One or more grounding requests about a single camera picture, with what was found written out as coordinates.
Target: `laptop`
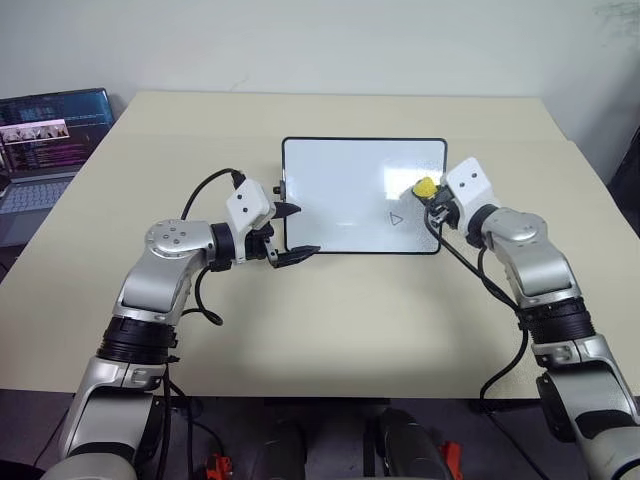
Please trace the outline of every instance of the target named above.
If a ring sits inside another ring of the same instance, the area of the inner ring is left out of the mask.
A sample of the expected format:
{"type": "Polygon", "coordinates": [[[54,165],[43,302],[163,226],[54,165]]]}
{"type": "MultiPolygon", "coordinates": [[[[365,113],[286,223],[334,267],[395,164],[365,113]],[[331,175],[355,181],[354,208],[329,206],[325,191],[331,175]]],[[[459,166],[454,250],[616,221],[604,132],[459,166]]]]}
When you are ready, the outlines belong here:
{"type": "Polygon", "coordinates": [[[0,247],[31,239],[113,123],[103,88],[0,100],[0,247]]]}

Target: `yellow object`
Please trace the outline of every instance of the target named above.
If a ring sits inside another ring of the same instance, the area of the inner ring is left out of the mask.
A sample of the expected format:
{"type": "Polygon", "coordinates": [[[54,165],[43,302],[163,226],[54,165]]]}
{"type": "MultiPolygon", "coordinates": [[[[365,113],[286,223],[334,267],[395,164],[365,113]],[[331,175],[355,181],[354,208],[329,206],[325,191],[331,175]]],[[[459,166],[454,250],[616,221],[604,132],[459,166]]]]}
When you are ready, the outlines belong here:
{"type": "Polygon", "coordinates": [[[438,191],[438,187],[430,177],[424,177],[413,186],[413,193],[420,198],[431,198],[438,191]]]}

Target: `robotic arm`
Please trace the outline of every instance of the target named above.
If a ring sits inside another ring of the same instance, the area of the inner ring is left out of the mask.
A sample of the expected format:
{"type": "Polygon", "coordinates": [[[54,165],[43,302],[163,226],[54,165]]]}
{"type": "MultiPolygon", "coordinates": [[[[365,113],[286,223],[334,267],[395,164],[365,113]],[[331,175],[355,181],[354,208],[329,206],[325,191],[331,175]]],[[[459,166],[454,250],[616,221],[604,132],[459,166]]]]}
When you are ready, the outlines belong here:
{"type": "MultiPolygon", "coordinates": [[[[270,220],[300,209],[274,203],[259,183],[243,175],[234,177],[234,185],[226,202],[226,223],[172,219],[147,231],[142,257],[122,285],[102,344],[89,360],[69,409],[59,443],[63,461],[45,480],[134,480],[134,465],[153,456],[163,405],[152,392],[160,386],[166,365],[177,360],[169,348],[177,344],[175,327],[193,273],[228,270],[233,263],[265,257],[279,268],[319,250],[278,252],[270,241],[270,220]]],[[[196,300],[201,303],[197,289],[196,300]]]]}
{"type": "Polygon", "coordinates": [[[578,444],[594,480],[638,475],[636,403],[545,221],[500,207],[475,158],[448,172],[439,187],[425,179],[413,192],[431,229],[447,223],[504,265],[521,327],[531,332],[536,362],[546,369],[536,384],[553,435],[578,444]]]}

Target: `laptop keyboard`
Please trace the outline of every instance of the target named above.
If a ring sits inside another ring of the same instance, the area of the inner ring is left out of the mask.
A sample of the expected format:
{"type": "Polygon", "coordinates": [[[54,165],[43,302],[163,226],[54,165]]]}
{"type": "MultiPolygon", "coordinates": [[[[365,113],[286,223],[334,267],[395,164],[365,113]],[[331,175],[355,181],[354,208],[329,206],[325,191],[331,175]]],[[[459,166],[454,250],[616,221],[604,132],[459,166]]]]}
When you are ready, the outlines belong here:
{"type": "Polygon", "coordinates": [[[0,214],[26,212],[51,208],[58,201],[70,181],[39,183],[36,185],[14,186],[0,206],[0,214]]]}

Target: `table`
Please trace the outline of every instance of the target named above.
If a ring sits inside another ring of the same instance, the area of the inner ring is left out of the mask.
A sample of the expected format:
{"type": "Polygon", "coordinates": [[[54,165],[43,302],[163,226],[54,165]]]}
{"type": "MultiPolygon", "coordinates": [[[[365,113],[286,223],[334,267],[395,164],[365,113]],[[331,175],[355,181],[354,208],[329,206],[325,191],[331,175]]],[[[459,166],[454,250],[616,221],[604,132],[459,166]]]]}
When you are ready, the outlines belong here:
{"type": "MultiPolygon", "coordinates": [[[[146,229],[221,167],[276,185],[294,135],[443,137],[449,167],[476,156],[504,205],[547,220],[640,391],[640,242],[539,100],[177,92],[135,97],[0,285],[0,387],[75,391],[146,229]]],[[[222,221],[230,191],[210,185],[190,218],[222,221]]],[[[172,378],[194,395],[475,397],[520,340],[510,311],[445,251],[251,262],[209,275],[203,297],[225,325],[190,315],[177,328],[172,378]]],[[[490,396],[535,397],[540,372],[529,354],[490,396]]]]}

